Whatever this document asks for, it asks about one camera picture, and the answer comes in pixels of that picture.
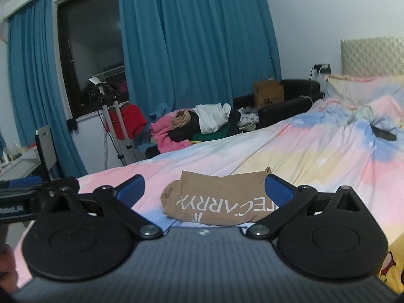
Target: blue curtain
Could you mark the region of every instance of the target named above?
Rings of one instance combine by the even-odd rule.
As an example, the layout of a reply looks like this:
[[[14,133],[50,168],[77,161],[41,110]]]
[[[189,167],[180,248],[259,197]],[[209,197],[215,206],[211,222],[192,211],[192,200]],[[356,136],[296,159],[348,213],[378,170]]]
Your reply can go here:
[[[21,144],[35,142],[35,131],[49,125],[64,175],[86,175],[62,107],[53,44],[52,0],[34,0],[10,17],[9,80]]]
[[[153,114],[232,103],[281,79],[267,0],[119,0],[131,101]]]

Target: tan fabric bag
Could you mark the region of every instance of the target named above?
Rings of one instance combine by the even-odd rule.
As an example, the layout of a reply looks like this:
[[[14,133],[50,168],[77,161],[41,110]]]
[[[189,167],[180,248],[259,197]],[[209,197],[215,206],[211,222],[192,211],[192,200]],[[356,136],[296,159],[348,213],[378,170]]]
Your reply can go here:
[[[183,171],[161,195],[164,213],[181,221],[214,225],[257,222],[274,211],[264,182],[271,173],[235,174],[224,177]]]
[[[171,120],[170,129],[181,128],[191,121],[191,114],[188,109],[181,109],[177,112],[175,117]]]

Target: black sofa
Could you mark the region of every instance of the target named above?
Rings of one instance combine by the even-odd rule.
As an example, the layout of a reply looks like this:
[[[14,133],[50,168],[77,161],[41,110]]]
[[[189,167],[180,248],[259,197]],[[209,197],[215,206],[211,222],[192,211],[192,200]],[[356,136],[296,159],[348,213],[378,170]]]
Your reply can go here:
[[[284,101],[259,109],[257,128],[265,128],[297,114],[305,113],[312,107],[313,102],[323,97],[323,93],[320,92],[320,84],[316,81],[282,80],[280,84],[283,85]],[[254,106],[254,95],[234,98],[233,106],[236,109]]]

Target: cartoon print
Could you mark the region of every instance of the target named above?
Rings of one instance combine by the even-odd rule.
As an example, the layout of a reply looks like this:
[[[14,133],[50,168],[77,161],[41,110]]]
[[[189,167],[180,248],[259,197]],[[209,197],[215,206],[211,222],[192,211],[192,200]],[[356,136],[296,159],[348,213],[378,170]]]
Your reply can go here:
[[[378,277],[397,294],[404,292],[404,234],[389,247]]]

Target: red clothing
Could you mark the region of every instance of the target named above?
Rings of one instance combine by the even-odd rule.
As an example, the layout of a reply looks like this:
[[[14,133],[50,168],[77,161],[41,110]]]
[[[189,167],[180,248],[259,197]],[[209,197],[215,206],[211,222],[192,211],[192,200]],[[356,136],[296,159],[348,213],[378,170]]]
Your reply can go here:
[[[109,109],[110,117],[112,120],[112,126],[114,127],[114,131],[118,140],[124,140],[124,133],[121,128],[121,124],[119,123],[118,114],[115,109]],[[131,103],[125,103],[121,107],[122,119],[124,120],[126,131],[128,132],[128,136],[130,139],[136,138],[136,136],[142,132],[145,128],[147,121],[140,111],[139,107],[136,105],[132,105]]]

